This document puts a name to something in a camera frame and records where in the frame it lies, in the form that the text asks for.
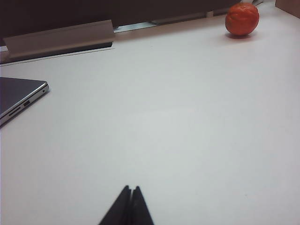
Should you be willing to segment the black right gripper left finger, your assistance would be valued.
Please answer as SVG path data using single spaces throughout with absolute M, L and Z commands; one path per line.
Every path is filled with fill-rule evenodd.
M 99 225 L 125 224 L 130 197 L 131 189 L 126 185 L 99 222 Z

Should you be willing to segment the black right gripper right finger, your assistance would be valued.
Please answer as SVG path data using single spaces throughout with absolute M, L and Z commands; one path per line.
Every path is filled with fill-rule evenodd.
M 154 225 L 146 201 L 139 186 L 137 186 L 132 192 L 128 210 L 127 224 Z

